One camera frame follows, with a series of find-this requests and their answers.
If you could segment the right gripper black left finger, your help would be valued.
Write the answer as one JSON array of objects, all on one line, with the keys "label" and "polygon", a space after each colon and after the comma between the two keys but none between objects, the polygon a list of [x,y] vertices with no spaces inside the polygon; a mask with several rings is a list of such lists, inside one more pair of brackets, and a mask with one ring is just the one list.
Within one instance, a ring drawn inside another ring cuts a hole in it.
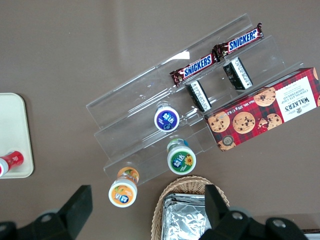
[{"label": "right gripper black left finger", "polygon": [[75,240],[93,211],[92,187],[82,185],[58,210],[17,230],[18,240]]}]

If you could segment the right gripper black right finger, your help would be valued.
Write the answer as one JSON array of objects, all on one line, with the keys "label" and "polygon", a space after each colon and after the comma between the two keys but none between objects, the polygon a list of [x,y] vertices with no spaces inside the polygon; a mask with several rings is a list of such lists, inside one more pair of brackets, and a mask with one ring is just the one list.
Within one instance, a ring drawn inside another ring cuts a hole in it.
[{"label": "right gripper black right finger", "polygon": [[240,210],[230,210],[213,184],[205,186],[205,212],[211,228],[201,240],[264,240],[264,225]]}]

